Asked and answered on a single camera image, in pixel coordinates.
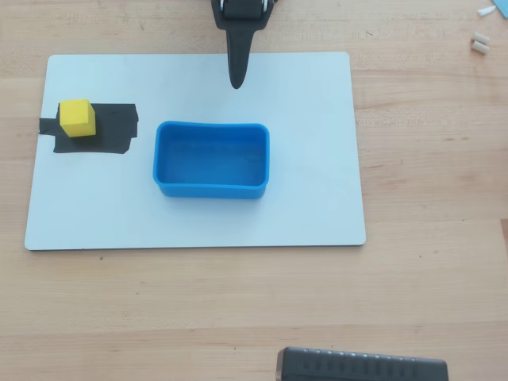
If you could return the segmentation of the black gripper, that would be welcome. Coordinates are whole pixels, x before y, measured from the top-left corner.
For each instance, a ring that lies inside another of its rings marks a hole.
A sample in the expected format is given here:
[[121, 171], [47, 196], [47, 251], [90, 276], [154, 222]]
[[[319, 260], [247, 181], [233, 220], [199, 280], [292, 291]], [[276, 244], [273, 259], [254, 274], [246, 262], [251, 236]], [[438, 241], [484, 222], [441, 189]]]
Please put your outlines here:
[[216, 26], [226, 31], [229, 78], [234, 89], [245, 79], [254, 31], [266, 27], [277, 0], [211, 0]]

